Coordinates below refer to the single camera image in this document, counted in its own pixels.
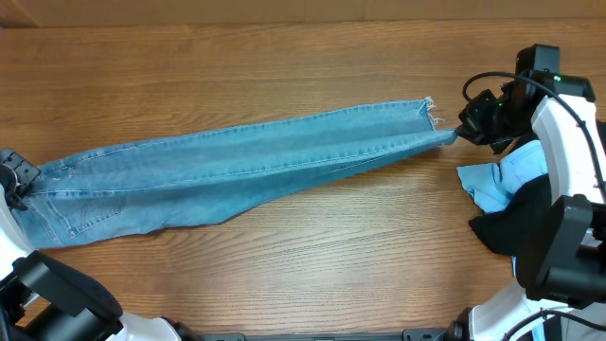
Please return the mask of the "blue denim jeans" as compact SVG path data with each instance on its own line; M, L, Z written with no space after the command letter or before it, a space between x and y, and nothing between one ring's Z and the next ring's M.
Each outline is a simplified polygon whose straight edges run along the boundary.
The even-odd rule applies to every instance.
M37 249L225 222L301 190L449 145L429 99L101 147L41 166L13 216Z

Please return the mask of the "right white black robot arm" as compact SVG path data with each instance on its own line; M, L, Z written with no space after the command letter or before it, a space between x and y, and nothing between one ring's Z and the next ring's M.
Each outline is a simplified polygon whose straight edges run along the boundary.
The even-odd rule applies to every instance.
M605 300L605 135L591 82L563 75L560 63L556 46L522 49L501 96L486 89L459 115L457 135L495 153L535 134L551 194L546 208L536 208L525 198L533 188L526 184L502 214L486 217L521 239L516 277L486 303L464 310L440 340L518 340L552 317L605 329L576 314Z

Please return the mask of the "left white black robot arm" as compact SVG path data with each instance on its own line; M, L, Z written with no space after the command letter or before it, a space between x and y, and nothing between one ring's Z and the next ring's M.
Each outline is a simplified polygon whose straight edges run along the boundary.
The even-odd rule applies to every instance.
M165 318L125 313L99 282L37 251L13 217L40 170L1 151L1 338L46 341L176 341Z

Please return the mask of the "light blue shirt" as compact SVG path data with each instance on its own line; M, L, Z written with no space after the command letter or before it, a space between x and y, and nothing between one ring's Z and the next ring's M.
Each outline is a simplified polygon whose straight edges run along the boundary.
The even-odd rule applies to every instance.
M544 149L535 139L502 158L457 168L462 188L485 213L503 211L527 182L547 174Z

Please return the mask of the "black garment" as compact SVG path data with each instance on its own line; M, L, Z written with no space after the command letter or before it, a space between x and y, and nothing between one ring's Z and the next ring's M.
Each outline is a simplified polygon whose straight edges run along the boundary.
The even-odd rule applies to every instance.
M551 208L551 186L547 174L522 185L503 211L469 220L469 226L489 251L515 257Z

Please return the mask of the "grey garment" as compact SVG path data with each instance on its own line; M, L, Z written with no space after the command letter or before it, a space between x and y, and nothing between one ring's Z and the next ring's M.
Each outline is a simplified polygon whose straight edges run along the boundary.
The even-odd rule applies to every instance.
M563 341L605 341L605 332L601 332L567 318L561 318Z

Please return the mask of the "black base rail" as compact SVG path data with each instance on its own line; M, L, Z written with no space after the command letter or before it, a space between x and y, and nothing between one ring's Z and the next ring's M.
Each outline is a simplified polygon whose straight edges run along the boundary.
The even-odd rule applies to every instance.
M405 329L402 332L308 333L246 335L232 333L197 333L181 322L163 317L182 340L187 341L447 341L468 340L463 325L454 322L447 329Z

